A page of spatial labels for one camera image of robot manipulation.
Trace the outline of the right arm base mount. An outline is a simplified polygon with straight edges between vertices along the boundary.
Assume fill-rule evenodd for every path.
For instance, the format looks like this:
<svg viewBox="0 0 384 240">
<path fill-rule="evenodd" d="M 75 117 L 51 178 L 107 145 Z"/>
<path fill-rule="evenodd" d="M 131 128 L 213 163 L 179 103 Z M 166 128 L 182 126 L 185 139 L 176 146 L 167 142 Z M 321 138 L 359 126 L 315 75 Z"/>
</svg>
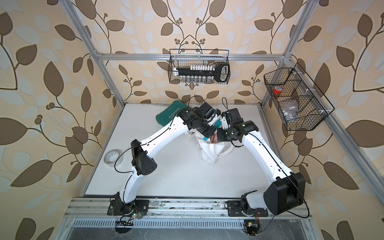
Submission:
<svg viewBox="0 0 384 240">
<path fill-rule="evenodd" d="M 253 209 L 244 200 L 229 200 L 224 204 L 230 217 L 268 217 L 268 210 L 263 208 Z"/>
</svg>

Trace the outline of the red small item in basket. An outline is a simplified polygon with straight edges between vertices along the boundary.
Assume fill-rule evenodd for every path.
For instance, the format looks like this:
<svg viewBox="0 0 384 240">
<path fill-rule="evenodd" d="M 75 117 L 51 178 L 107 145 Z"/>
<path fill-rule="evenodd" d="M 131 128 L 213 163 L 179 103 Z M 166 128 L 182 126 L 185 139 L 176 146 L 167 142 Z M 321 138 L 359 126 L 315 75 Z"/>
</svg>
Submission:
<svg viewBox="0 0 384 240">
<path fill-rule="evenodd" d="M 282 94 L 283 90 L 284 90 L 284 89 L 283 89 L 281 86 L 274 86 L 274 88 L 273 88 L 273 94 L 274 94 L 275 96 L 280 96 L 280 95 Z"/>
</svg>

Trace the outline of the green plastic tool case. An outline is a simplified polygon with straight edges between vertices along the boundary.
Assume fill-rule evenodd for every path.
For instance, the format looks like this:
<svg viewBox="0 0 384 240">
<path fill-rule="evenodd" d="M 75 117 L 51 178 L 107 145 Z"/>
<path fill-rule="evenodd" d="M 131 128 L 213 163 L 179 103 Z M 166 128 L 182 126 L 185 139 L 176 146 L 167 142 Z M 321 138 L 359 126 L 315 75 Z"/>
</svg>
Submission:
<svg viewBox="0 0 384 240">
<path fill-rule="evenodd" d="M 169 105 L 164 111 L 156 115 L 156 121 L 161 126 L 166 126 L 169 124 L 175 115 L 181 111 L 182 109 L 186 108 L 187 105 L 183 102 L 176 100 L 171 105 Z"/>
</svg>

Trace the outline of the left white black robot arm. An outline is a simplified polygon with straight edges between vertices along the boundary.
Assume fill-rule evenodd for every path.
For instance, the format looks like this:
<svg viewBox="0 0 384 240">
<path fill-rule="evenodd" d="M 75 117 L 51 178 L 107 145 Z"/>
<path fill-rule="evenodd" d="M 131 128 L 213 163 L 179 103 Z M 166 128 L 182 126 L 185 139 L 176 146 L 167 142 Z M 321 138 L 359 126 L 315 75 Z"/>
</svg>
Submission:
<svg viewBox="0 0 384 240">
<path fill-rule="evenodd" d="M 219 118 L 220 112 L 208 104 L 195 108 L 186 107 L 178 111 L 170 123 L 152 136 L 142 141 L 133 140 L 130 147 L 133 157 L 132 168 L 126 171 L 131 175 L 124 188 L 115 195 L 116 201 L 129 204 L 136 199 L 145 176 L 157 168 L 154 156 L 163 147 L 190 130 L 197 130 L 205 138 L 210 138 L 216 131 L 215 123 Z"/>
</svg>

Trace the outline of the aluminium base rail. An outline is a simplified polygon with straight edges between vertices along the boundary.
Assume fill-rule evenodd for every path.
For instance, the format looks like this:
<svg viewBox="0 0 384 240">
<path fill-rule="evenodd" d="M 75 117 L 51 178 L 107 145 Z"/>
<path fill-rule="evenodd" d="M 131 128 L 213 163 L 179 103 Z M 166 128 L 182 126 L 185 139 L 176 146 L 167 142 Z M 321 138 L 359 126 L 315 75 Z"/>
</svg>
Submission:
<svg viewBox="0 0 384 240">
<path fill-rule="evenodd" d="M 65 212 L 66 218 L 112 218 L 121 216 L 108 216 L 107 211 L 111 199 L 114 198 L 74 198 Z M 186 199 L 186 198 L 138 198 L 137 200 L 149 200 L 149 210 L 141 218 L 238 218 L 246 219 L 250 217 L 230 217 L 224 204 L 229 200 L 239 199 Z M 273 214 L 268 211 L 270 219 Z"/>
</svg>

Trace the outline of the clear tape roll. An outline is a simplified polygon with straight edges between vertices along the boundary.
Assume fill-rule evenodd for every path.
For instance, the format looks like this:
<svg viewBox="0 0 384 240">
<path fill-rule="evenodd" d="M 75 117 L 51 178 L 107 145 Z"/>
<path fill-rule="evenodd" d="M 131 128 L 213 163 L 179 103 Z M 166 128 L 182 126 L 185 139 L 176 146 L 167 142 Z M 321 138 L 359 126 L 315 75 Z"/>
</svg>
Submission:
<svg viewBox="0 0 384 240">
<path fill-rule="evenodd" d="M 124 157 L 122 156 L 122 151 L 119 149 L 110 150 L 104 155 L 103 161 L 104 163 L 111 167 L 117 167 L 122 161 Z"/>
</svg>

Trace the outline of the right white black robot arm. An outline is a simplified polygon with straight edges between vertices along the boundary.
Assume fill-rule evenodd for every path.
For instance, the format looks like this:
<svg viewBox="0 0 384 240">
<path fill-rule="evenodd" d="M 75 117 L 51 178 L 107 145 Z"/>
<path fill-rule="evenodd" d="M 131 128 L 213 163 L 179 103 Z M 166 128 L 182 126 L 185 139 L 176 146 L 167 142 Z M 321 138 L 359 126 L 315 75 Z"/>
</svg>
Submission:
<svg viewBox="0 0 384 240">
<path fill-rule="evenodd" d="M 244 213 L 255 209 L 268 209 L 277 216 L 307 203 L 304 198 L 304 176 L 293 173 L 279 159 L 252 121 L 239 123 L 228 129 L 219 128 L 217 136 L 220 142 L 238 140 L 242 143 L 255 157 L 270 184 L 263 192 L 255 190 L 241 196 Z"/>
</svg>

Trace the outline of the teal utility knife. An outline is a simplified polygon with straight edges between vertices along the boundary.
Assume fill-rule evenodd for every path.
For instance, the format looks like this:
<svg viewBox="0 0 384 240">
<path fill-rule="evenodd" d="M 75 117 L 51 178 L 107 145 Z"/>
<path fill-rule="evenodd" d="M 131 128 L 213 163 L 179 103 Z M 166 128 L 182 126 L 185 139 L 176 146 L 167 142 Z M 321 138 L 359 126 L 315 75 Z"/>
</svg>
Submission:
<svg viewBox="0 0 384 240">
<path fill-rule="evenodd" d="M 204 141 L 211 140 L 211 137 L 213 135 L 217 135 L 218 128 L 222 125 L 221 119 L 216 120 L 216 122 L 213 125 L 208 125 L 206 129 L 204 130 Z"/>
</svg>

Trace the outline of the white printed tote bag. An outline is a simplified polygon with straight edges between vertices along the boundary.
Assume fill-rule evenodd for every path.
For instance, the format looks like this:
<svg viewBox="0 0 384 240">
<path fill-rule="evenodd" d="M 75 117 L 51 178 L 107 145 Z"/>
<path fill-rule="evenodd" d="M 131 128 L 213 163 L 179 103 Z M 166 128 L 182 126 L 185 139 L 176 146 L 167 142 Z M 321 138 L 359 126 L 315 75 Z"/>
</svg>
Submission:
<svg viewBox="0 0 384 240">
<path fill-rule="evenodd" d="M 187 135 L 196 139 L 200 158 L 210 164 L 215 164 L 218 159 L 225 157 L 234 149 L 230 142 L 217 142 L 196 131 L 188 131 Z"/>
</svg>

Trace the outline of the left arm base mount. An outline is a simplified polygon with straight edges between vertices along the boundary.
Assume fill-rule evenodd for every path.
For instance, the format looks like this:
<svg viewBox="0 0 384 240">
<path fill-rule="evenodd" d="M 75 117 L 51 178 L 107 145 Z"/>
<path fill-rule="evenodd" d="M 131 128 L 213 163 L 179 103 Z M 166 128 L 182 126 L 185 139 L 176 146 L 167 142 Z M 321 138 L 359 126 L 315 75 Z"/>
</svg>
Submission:
<svg viewBox="0 0 384 240">
<path fill-rule="evenodd" d="M 117 203 L 116 199 L 111 199 L 108 207 L 108 216 L 132 216 L 139 215 L 138 218 L 146 215 L 149 210 L 149 200 L 135 200 L 129 204 Z"/>
</svg>

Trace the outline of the black socket bit set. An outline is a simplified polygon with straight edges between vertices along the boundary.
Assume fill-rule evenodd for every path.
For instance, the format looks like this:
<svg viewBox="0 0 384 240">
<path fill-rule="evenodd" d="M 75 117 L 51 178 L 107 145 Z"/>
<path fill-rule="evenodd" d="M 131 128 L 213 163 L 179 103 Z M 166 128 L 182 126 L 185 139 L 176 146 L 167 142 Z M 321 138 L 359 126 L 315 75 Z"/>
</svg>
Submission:
<svg viewBox="0 0 384 240">
<path fill-rule="evenodd" d="M 227 84 L 231 76 L 228 63 L 211 65 L 190 65 L 185 67 L 168 67 L 169 81 L 179 80 L 184 83 Z"/>
</svg>

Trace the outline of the clear plastic bag in basket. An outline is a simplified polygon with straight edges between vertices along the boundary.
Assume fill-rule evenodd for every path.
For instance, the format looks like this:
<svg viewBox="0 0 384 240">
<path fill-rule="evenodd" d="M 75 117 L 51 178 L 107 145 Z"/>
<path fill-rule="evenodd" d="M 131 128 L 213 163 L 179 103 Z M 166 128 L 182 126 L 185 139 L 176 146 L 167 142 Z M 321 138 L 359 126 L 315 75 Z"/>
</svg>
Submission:
<svg viewBox="0 0 384 240">
<path fill-rule="evenodd" d="M 299 103 L 294 99 L 287 99 L 281 102 L 282 113 L 287 121 L 295 120 L 299 117 Z"/>
</svg>

